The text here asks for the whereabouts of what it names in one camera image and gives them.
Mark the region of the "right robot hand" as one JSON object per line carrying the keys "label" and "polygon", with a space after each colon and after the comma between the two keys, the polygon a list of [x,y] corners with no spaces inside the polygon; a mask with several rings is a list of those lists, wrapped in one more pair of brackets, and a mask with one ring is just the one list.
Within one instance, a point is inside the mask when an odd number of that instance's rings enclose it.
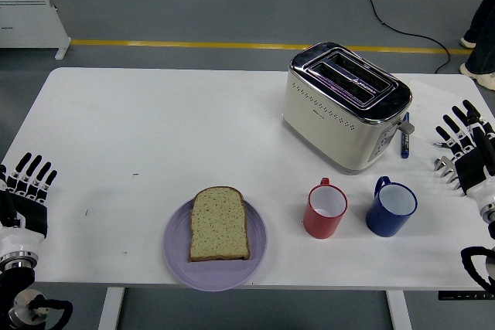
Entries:
{"label": "right robot hand", "polygon": [[447,126],[436,127],[443,139],[442,145],[452,152],[435,161],[435,170],[442,170],[442,176],[449,176],[456,182],[465,196],[475,200],[480,215],[486,223],[494,221],[494,128],[477,108],[468,100],[463,108],[452,107],[452,113],[464,125],[449,115],[443,120]]}

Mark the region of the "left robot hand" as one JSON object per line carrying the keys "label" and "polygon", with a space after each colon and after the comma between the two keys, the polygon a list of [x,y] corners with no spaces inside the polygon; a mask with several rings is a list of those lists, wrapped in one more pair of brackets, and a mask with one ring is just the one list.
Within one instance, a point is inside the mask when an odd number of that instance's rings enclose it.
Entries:
{"label": "left robot hand", "polygon": [[25,153],[12,169],[1,166],[1,259],[32,257],[46,239],[46,199],[57,170],[41,155]]}

